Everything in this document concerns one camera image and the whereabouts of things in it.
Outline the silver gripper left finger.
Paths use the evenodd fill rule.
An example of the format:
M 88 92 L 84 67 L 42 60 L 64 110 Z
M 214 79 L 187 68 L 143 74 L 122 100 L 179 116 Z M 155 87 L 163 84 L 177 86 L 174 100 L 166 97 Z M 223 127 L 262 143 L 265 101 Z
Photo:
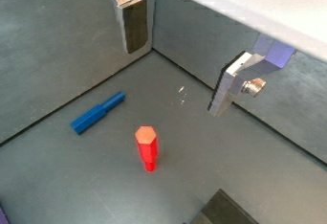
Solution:
M 124 49 L 137 52 L 149 41 L 147 0 L 111 0 L 120 24 Z

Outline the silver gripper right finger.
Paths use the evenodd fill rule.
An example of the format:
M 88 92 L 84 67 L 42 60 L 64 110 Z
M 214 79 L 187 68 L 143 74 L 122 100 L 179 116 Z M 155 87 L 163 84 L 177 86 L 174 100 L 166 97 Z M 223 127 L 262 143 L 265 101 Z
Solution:
M 209 112 L 221 116 L 242 94 L 255 98 L 266 86 L 262 77 L 279 71 L 295 52 L 294 47 L 261 34 L 253 49 L 243 51 L 223 67 Z

